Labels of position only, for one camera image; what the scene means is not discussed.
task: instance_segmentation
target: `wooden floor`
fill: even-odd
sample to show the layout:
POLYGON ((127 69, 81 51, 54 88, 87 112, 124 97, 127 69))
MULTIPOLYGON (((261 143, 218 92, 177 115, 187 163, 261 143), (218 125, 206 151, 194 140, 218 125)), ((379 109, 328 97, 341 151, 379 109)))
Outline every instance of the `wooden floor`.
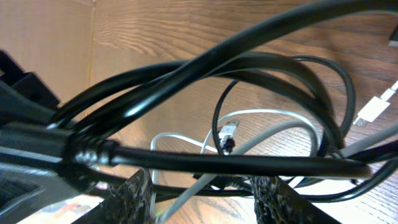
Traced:
MULTIPOLYGON (((91 6, 93 27, 85 30, 92 31, 89 51, 90 85, 132 68, 193 58, 257 22, 306 2, 309 1, 96 0, 91 6)), ((397 24, 398 17, 388 15, 343 17, 291 33, 256 50, 282 55, 316 55, 338 62, 349 71, 354 80, 358 95, 356 108, 360 110, 374 95, 380 95, 397 80, 398 49, 388 47, 388 37, 397 24)), ((343 82, 327 68, 308 65, 326 85, 332 97, 336 119, 340 122, 346 105, 343 82)), ((284 75, 278 76, 298 84, 284 75)), ((210 129, 218 97, 228 83, 227 80, 217 78, 195 82, 114 137, 126 145, 145 148, 149 148, 151 139, 162 132, 178 132, 202 141, 210 129)), ((73 88, 69 85, 65 84, 63 89, 73 88)), ((365 128, 354 126, 351 129, 345 139, 347 145, 397 120, 397 107, 398 96, 395 96, 391 99, 391 106, 374 123, 365 128)), ((289 99, 243 83, 238 84, 228 95, 221 114, 249 108, 292 110, 310 117, 289 99)), ((240 145, 263 129, 289 118, 274 114, 256 114, 238 116, 238 119, 241 124, 236 142, 240 145)), ((305 132, 293 129, 277 134, 249 153, 306 156, 309 144, 305 132)), ((175 152, 199 151, 199 148, 175 139, 160 140, 158 148, 175 152)), ((133 172, 134 169, 128 167, 117 167, 114 171, 126 177, 133 172)), ((190 174, 174 172, 163 172, 160 181, 162 184, 174 186, 188 187, 193 184, 190 174)), ((396 173, 360 198, 317 206, 343 223, 397 223, 397 184, 396 173)), ((340 185, 340 182, 325 182, 309 191, 324 189, 324 193, 334 193, 345 187, 340 185)), ((162 211, 168 205, 170 202, 158 204, 157 210, 162 211)), ((195 197, 168 223, 255 223, 252 208, 253 201, 250 200, 195 197)))

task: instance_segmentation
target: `black connector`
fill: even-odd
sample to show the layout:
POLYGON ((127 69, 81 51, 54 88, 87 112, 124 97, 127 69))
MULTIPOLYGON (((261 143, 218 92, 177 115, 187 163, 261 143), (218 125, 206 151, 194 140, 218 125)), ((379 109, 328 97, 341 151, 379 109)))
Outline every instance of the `black connector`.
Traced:
POLYGON ((398 47, 398 26, 392 32, 390 36, 390 43, 389 46, 391 47, 398 47))
POLYGON ((225 142, 225 145, 223 147, 223 150, 231 153, 232 149, 235 147, 235 141, 234 139, 227 139, 225 142))
POLYGON ((45 126, 9 123, 0 129, 0 147, 8 151, 33 152, 30 155, 37 158, 41 156, 52 156, 62 158, 68 146, 73 132, 64 129, 47 129, 45 126))

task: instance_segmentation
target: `black plastic object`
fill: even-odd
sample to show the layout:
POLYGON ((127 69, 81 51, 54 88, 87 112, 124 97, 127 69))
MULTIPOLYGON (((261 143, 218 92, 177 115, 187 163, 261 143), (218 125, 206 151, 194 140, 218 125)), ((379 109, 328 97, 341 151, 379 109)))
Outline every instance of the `black plastic object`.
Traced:
POLYGON ((9 123, 0 128, 0 146, 9 150, 33 152, 62 158, 72 135, 64 129, 48 129, 44 126, 9 123))
POLYGON ((3 81, 0 81, 0 105, 0 125, 11 121, 47 124, 54 114, 53 110, 28 100, 3 81))
POLYGON ((225 145, 223 147, 223 150, 231 153, 232 149, 235 147, 235 141, 234 139, 227 139, 225 142, 225 145))
POLYGON ((33 72, 24 73, 10 56, 0 50, 0 80, 11 86, 22 96, 46 108, 54 109, 60 103, 58 98, 33 72))
MULTIPOLYGON (((193 178, 199 179, 201 177, 201 174, 194 174, 193 178)), ((228 187, 231 183, 232 179, 231 177, 216 177, 212 181, 210 181, 209 185, 215 186, 221 190, 224 190, 225 187, 228 187)))
POLYGON ((0 223, 17 223, 47 205, 81 194, 91 184, 79 179, 73 166, 8 152, 0 146, 0 223))
POLYGON ((390 41, 394 41, 395 43, 398 43, 398 26, 396 27, 396 29, 392 32, 391 36, 390 36, 390 41))

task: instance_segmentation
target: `cable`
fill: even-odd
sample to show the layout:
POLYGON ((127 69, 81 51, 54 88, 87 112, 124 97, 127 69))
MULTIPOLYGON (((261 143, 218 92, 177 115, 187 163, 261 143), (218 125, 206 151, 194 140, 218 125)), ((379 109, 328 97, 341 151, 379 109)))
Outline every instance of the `cable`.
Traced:
POLYGON ((98 101, 119 91, 149 82, 163 74, 172 72, 184 63, 186 63, 184 60, 158 63, 136 68, 107 78, 89 87, 87 90, 65 103, 52 117, 52 123, 62 128, 72 118, 98 101))
MULTIPOLYGON (((330 60, 320 58, 320 57, 315 57, 315 56, 307 56, 307 55, 298 55, 298 56, 291 56, 290 58, 294 60, 298 60, 301 62, 313 62, 313 63, 319 63, 321 65, 324 65, 332 70, 334 70, 344 81, 345 87, 347 89, 347 106, 346 106, 346 113, 345 117, 343 119, 343 122, 341 123, 341 132, 345 136, 346 133, 348 132, 349 128, 351 127, 351 123, 353 122, 354 119, 354 112, 355 112, 355 101, 356 101, 356 95, 355 95, 355 90, 354 90, 354 85, 351 77, 348 75, 348 73, 341 68, 339 65, 337 65, 335 62, 332 62, 330 60)), ((213 120, 212 120, 212 128, 213 128, 213 140, 215 142, 216 148, 220 147, 219 140, 216 134, 216 121, 218 120, 218 116, 220 114, 220 109, 221 106, 226 98, 226 95, 231 91, 231 89, 237 84, 237 81, 231 82, 228 87, 224 90, 223 94, 221 95, 220 99, 217 102, 216 109, 213 115, 213 120)), ((327 151, 324 150, 325 148, 323 147, 321 150, 318 152, 318 156, 325 156, 327 151)))
POLYGON ((217 121, 218 121, 218 116, 220 115, 220 110, 221 110, 221 106, 223 105, 223 102, 226 98, 226 95, 228 95, 228 93, 232 90, 232 88, 238 84, 239 81, 232 81, 224 90, 224 92, 221 94, 216 108, 214 110, 214 114, 213 114, 213 119, 211 120, 211 133, 213 135, 213 141, 214 141, 214 145, 216 146, 217 152, 219 155, 224 155, 223 154, 223 150, 220 146, 220 138, 218 137, 218 133, 217 133, 217 121))
MULTIPOLYGON (((105 174, 103 172, 93 170, 87 166, 79 166, 78 170, 84 173, 84 176, 94 181, 103 181, 109 184, 122 185, 127 181, 126 178, 118 177, 114 175, 105 174)), ((185 190, 183 187, 169 187, 163 185, 154 184, 155 191, 159 194, 164 195, 175 195, 178 196, 185 190)), ((198 196, 214 196, 214 197, 237 197, 237 196, 249 196, 252 195, 245 190, 201 190, 197 193, 198 196)))
POLYGON ((309 56, 309 55, 291 56, 290 58, 292 58, 294 60, 298 60, 299 62, 313 62, 313 63, 318 63, 320 65, 326 66, 326 67, 334 70, 344 81, 346 91, 347 91, 347 93, 346 93, 347 94, 347 105, 346 105, 346 113, 345 113, 343 121, 341 122, 341 125, 340 125, 340 130, 341 130, 341 133, 343 134, 343 136, 346 136, 346 134, 348 133, 349 128, 351 127, 353 120, 354 120, 355 102, 356 102, 354 83, 353 83, 353 80, 351 79, 350 75, 348 74, 348 72, 345 69, 341 68, 335 62, 332 62, 331 60, 327 60, 325 58, 309 56))
MULTIPOLYGON (((389 126, 388 128, 385 128, 371 136, 368 136, 354 144, 351 144, 349 146, 347 146, 346 148, 342 149, 340 152, 342 154, 343 157, 349 157, 352 155, 355 155, 395 134, 398 133, 398 121, 396 121, 392 126, 389 126)), ((394 157, 394 153, 387 155, 389 157, 394 157)), ((301 183, 299 183, 296 187, 308 187, 310 185, 313 184, 317 184, 319 182, 321 182, 323 180, 321 179, 307 179, 301 183)))
POLYGON ((176 152, 151 152, 131 147, 73 153, 77 163, 126 164, 151 169, 217 174, 286 175, 309 177, 368 178, 371 170, 363 163, 316 157, 222 156, 176 152))
MULTIPOLYGON (((237 58, 230 64, 221 68, 220 70, 215 71, 214 75, 223 75, 224 77, 229 77, 230 75, 232 75, 231 73, 235 74, 238 73, 237 71, 253 70, 253 69, 275 70, 275 71, 285 72, 288 75, 298 78, 316 96, 315 101, 317 102, 317 105, 322 105, 321 106, 323 110, 322 113, 326 113, 327 115, 333 114, 332 108, 325 106, 328 104, 327 102, 329 102, 328 95, 325 92, 323 85, 320 84, 319 79, 315 76, 315 74, 313 74, 311 70, 303 66, 301 63, 298 63, 295 60, 289 59, 287 57, 283 57, 276 54, 265 54, 265 53, 260 54, 258 52, 255 53, 251 52, 243 55, 242 57, 237 58)), ((77 129, 78 131, 85 129, 85 132, 90 135, 94 136, 102 135, 103 138, 108 137, 114 131, 117 131, 119 128, 122 128, 123 126, 130 123, 130 121, 127 120, 130 119, 130 117, 133 116, 134 113, 139 112, 139 110, 130 110, 129 105, 134 103, 135 99, 140 98, 142 96, 142 92, 146 91, 152 86, 157 85, 158 83, 162 82, 161 80, 169 76, 170 75, 164 75, 164 78, 160 78, 151 81, 149 83, 143 84, 131 90, 130 92, 127 92, 124 95, 114 99, 113 101, 107 103, 100 109, 94 111, 92 114, 81 120, 75 126, 75 129, 77 129)), ((268 80, 269 82, 272 81, 274 83, 275 82, 280 83, 279 85, 283 83, 285 85, 292 86, 291 84, 285 81, 282 81, 278 78, 273 77, 272 75, 267 74, 267 79, 270 79, 270 77, 272 77, 273 80, 268 80)), ((246 77, 240 77, 239 79, 246 82, 245 80, 246 77)), ((261 86, 263 86, 264 88, 271 87, 270 85, 264 82, 261 86)), ((283 93, 288 94, 287 95, 288 97, 295 98, 295 95, 292 95, 290 91, 283 91, 283 93)))
POLYGON ((388 144, 378 146, 372 149, 359 152, 348 159, 353 159, 360 162, 375 163, 382 161, 389 161, 398 157, 398 140, 392 141, 388 144))
POLYGON ((366 105, 358 112, 358 117, 354 121, 354 125, 365 127, 368 123, 373 122, 381 113, 389 106, 388 100, 396 93, 398 89, 398 81, 390 88, 378 96, 374 96, 366 105))
MULTIPOLYGON (((302 115, 295 114, 295 113, 290 112, 290 111, 277 111, 277 110, 259 109, 259 110, 235 111, 234 113, 227 114, 227 115, 224 116, 222 119, 229 118, 230 116, 233 116, 234 114, 258 113, 258 112, 264 112, 264 111, 266 111, 266 112, 268 112, 268 113, 269 113, 270 111, 272 111, 272 112, 276 112, 276 113, 294 114, 296 117, 299 117, 299 118, 301 118, 302 120, 304 120, 304 121, 300 121, 300 122, 298 122, 298 121, 297 121, 297 122, 291 121, 290 123, 287 123, 287 126, 283 126, 283 125, 282 125, 282 127, 283 127, 283 128, 286 128, 286 127, 290 127, 289 125, 291 125, 292 127, 295 127, 295 128, 304 128, 306 131, 308 131, 308 134, 309 134, 309 136, 310 136, 310 139, 312 140, 312 143, 311 143, 311 154, 315 155, 315 154, 317 153, 317 147, 318 147, 318 143, 317 143, 317 130, 315 129, 314 125, 313 125, 309 120, 307 120, 305 117, 303 117, 302 115)), ((205 141, 205 144, 203 144, 203 143, 198 142, 198 141, 196 141, 196 140, 194 140, 194 139, 192 139, 192 138, 183 136, 183 135, 178 134, 178 133, 161 133, 161 134, 156 135, 156 136, 153 138, 153 140, 151 141, 151 143, 150 143, 150 149, 151 149, 151 151, 155 151, 155 150, 156 150, 156 141, 159 140, 160 138, 164 138, 164 137, 175 137, 175 138, 180 138, 180 139, 186 140, 186 141, 188 141, 188 142, 190 142, 190 143, 192 143, 192 144, 195 144, 195 145, 197 145, 197 146, 201 146, 202 149, 208 148, 208 146, 207 146, 207 141, 205 141)), ((154 184, 157 184, 157 174, 158 174, 158 170, 155 170, 155 169, 154 169, 153 172, 152 172, 152 182, 153 182, 154 184)), ((154 209, 155 209, 155 207, 154 207, 155 198, 156 198, 156 194, 154 194, 154 195, 152 196, 152 199, 151 199, 151 200, 152 200, 152 204, 153 204, 153 206, 151 205, 151 208, 150 208, 152 214, 154 214, 154 209)))
MULTIPOLYGON (((179 134, 179 133, 160 133, 160 134, 156 135, 156 136, 152 139, 152 141, 150 142, 150 149, 151 149, 151 151, 155 151, 155 150, 156 150, 156 142, 157 142, 159 139, 162 139, 162 138, 164 138, 164 137, 178 138, 178 139, 187 141, 187 142, 192 143, 192 144, 194 144, 194 145, 196 145, 196 146, 199 146, 199 147, 202 147, 202 146, 203 146, 203 143, 202 143, 202 142, 197 141, 197 140, 194 140, 193 138, 190 138, 190 137, 185 136, 185 135, 183 135, 183 134, 179 134)), ((214 147, 211 147, 211 146, 206 146, 205 149, 210 150, 210 151, 212 151, 212 152, 217 152, 217 149, 214 148, 214 147)))
POLYGON ((332 203, 344 202, 359 197, 370 191, 381 182, 385 181, 398 168, 398 159, 391 160, 384 164, 369 180, 365 180, 358 186, 342 193, 330 195, 302 195, 304 198, 313 203, 332 203))
POLYGON ((376 134, 372 134, 354 144, 347 146, 346 148, 341 150, 341 153, 344 157, 352 156, 356 153, 359 153, 395 134, 398 133, 398 121, 396 121, 392 126, 385 128, 376 134))
MULTIPOLYGON (((267 138, 284 131, 290 128, 305 128, 308 132, 312 131, 312 128, 302 121, 288 121, 282 124, 278 124, 270 129, 265 130, 261 134, 258 134, 254 138, 250 139, 248 142, 245 142, 241 147, 233 150, 230 156, 233 155, 241 155, 248 150, 252 149, 254 146, 258 145, 259 143, 263 142, 267 138)), ((206 184, 212 181, 217 175, 216 174, 203 174, 188 190, 184 191, 181 196, 159 217, 157 221, 163 223, 167 221, 191 196, 195 195, 199 192, 206 184)))
MULTIPOLYGON (((202 142, 199 142, 199 141, 197 141, 197 140, 194 140, 194 139, 192 139, 192 138, 190 138, 190 137, 184 136, 184 135, 179 134, 179 133, 161 133, 161 134, 156 135, 156 136, 152 139, 152 141, 150 142, 150 150, 151 150, 151 151, 156 151, 156 141, 159 140, 159 139, 161 139, 161 138, 164 138, 164 137, 179 138, 179 139, 182 139, 182 140, 187 141, 187 142, 189 142, 189 143, 192 143, 192 144, 194 144, 194 145, 197 145, 197 146, 200 146, 200 147, 203 146, 203 143, 202 143, 202 142)), ((209 150, 211 150, 211 151, 213 151, 213 152, 217 152, 217 150, 216 150, 215 148, 211 147, 211 146, 205 146, 205 148, 206 148, 206 149, 209 149, 209 150)), ((153 183, 153 184, 157 184, 157 174, 158 174, 158 171, 154 169, 154 170, 152 171, 152 183, 153 183)), ((156 198, 157 198, 156 193, 154 193, 154 194, 152 195, 152 198, 151 198, 151 205, 150 205, 150 213, 151 213, 151 216, 152 216, 152 217, 155 216, 155 203, 158 201, 156 198)), ((165 199, 168 200, 168 199, 171 199, 171 198, 173 198, 173 197, 165 197, 165 198, 163 198, 162 200, 165 200, 165 199)))
MULTIPOLYGON (((187 85, 206 77, 247 50, 316 22, 363 11, 394 12, 398 11, 398 5, 395 0, 317 1, 279 14, 216 45, 165 76, 161 82, 143 88, 137 98, 108 119, 102 129, 96 128, 99 128, 103 137, 110 136, 187 85)), ((342 143, 340 139, 331 139, 331 144, 337 147, 341 147, 342 143)))
MULTIPOLYGON (((221 119, 218 120, 218 123, 221 123, 223 121, 225 121, 226 119, 232 117, 232 116, 236 116, 239 114, 251 114, 251 113, 277 113, 277 114, 284 114, 287 116, 292 116, 294 118, 297 118, 299 120, 301 120, 302 122, 304 122, 305 124, 307 124, 309 127, 311 127, 311 132, 315 133, 315 139, 316 142, 312 143, 312 147, 311 147, 311 153, 310 153, 310 157, 315 156, 317 154, 317 147, 320 144, 321 141, 321 136, 319 135, 318 129, 315 127, 315 125, 306 117, 302 116, 301 114, 297 114, 291 111, 286 111, 286 110, 275 110, 275 109, 250 109, 250 110, 240 110, 240 111, 235 111, 232 113, 229 113, 225 116, 223 116, 221 119)), ((209 140, 210 140, 210 136, 212 134, 212 130, 210 130, 203 142, 203 144, 205 146, 207 146, 209 140)), ((204 154, 205 153, 205 148, 202 146, 202 149, 200 151, 200 154, 204 154)))

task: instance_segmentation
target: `white wire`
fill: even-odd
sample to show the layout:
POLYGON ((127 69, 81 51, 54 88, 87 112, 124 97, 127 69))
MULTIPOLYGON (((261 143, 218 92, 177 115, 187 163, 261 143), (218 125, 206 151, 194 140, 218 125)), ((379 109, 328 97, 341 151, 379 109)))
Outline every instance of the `white wire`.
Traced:
MULTIPOLYGON (((156 135, 152 141, 150 142, 150 150, 151 151, 156 151, 156 141, 161 139, 161 138, 165 138, 165 137, 173 137, 173 138, 178 138, 184 141, 187 141, 189 143, 192 143, 196 146, 199 147, 203 147, 203 142, 197 141, 193 138, 190 138, 188 136, 185 136, 183 134, 179 134, 179 133, 160 133, 158 135, 156 135)), ((205 146, 205 149, 213 151, 213 152, 217 152, 217 149, 211 146, 205 146)), ((158 170, 154 169, 152 171, 152 183, 153 184, 157 184, 157 175, 158 175, 158 170)), ((152 194, 151 197, 151 202, 150 202, 150 215, 152 218, 155 218, 155 202, 156 202, 156 193, 152 194)))
MULTIPOLYGON (((231 155, 241 155, 252 149, 257 144, 263 142, 265 139, 281 132, 289 128, 305 128, 307 131, 311 133, 311 137, 315 138, 316 133, 313 133, 313 129, 303 121, 288 121, 282 124, 278 124, 274 127, 271 127, 261 134, 258 134, 254 138, 245 142, 242 146, 234 150, 231 155)), ((205 185, 211 182, 217 174, 203 174, 189 189, 185 190, 179 198, 163 213, 161 216, 156 219, 157 223, 163 223, 167 221, 190 197, 194 196, 197 192, 199 192, 205 185)))
MULTIPOLYGON (((249 110, 240 110, 240 111, 235 111, 232 113, 229 113, 225 116, 223 116, 221 119, 218 120, 218 123, 223 122, 224 120, 226 120, 227 118, 230 118, 232 116, 236 116, 239 114, 249 114, 249 113, 276 113, 276 114, 284 114, 284 115, 288 115, 288 116, 292 116, 294 118, 297 118, 301 121, 303 121, 304 123, 308 124, 314 131, 314 133, 317 135, 317 142, 318 142, 318 146, 320 146, 321 144, 321 140, 322 140, 322 136, 321 134, 318 132, 317 127, 315 127, 315 125, 306 117, 304 117, 301 114, 298 113, 294 113, 291 111, 286 111, 286 110, 277 110, 277 109, 249 109, 249 110)), ((212 129, 209 131, 209 133, 207 134, 205 141, 203 142, 204 146, 207 146, 210 140, 210 136, 211 136, 211 131, 212 129)), ((205 148, 202 146, 201 150, 200 150, 200 154, 205 153, 205 148)))
MULTIPOLYGON (((316 149, 318 149, 318 146, 321 144, 321 135, 318 132, 318 129, 315 127, 315 125, 308 120, 306 117, 304 117, 301 114, 298 113, 294 113, 291 111, 286 111, 286 110, 276 110, 276 109, 249 109, 249 110, 240 110, 240 111, 235 111, 232 113, 229 113, 225 116, 223 116, 221 119, 218 120, 218 123, 223 122, 224 120, 226 120, 227 118, 230 118, 232 116, 236 116, 239 114, 249 114, 249 113, 276 113, 276 114, 284 114, 284 115, 288 115, 288 116, 292 116, 294 118, 297 118, 301 121, 303 121, 304 123, 306 123, 309 127, 311 127, 311 129, 313 130, 313 132, 315 133, 315 137, 317 139, 317 146, 316 149)), ((210 140, 210 136, 211 136, 211 130, 208 132, 205 141, 204 142, 199 142, 197 140, 194 140, 188 136, 184 136, 182 134, 179 133, 161 133, 156 135, 153 140, 150 142, 150 150, 151 151, 155 151, 156 150, 156 141, 164 138, 164 137, 174 137, 174 138, 179 138, 182 140, 185 140, 187 142, 190 142, 192 144, 195 144, 197 146, 201 147, 200 150, 200 154, 204 154, 205 150, 211 150, 213 152, 217 152, 217 150, 214 147, 208 146, 208 142, 210 140)), ((311 154, 310 156, 314 156, 314 150, 311 150, 311 154)), ((158 170, 153 170, 152 171, 152 182, 153 184, 157 184, 157 175, 158 175, 158 170)), ((152 198, 151 198, 151 205, 150 205, 150 215, 153 218, 155 216, 155 200, 156 200, 156 193, 152 194, 152 198)))

